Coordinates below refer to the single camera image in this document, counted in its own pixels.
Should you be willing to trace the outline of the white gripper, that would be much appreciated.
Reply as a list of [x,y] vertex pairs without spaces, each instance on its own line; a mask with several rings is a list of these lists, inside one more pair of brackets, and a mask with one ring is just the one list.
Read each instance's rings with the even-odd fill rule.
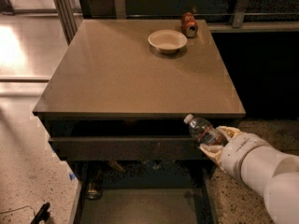
[[241,166],[246,156],[255,148],[271,145],[256,134],[242,133],[235,127],[219,126],[216,130],[229,141],[228,144],[225,147],[201,144],[199,149],[228,175],[242,182]]

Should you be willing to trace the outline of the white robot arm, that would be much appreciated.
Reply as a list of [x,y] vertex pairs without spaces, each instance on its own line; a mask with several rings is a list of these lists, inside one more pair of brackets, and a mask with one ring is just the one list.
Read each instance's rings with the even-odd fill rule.
[[197,139],[224,173],[263,197],[275,224],[299,224],[299,157],[283,153],[256,134],[220,126]]

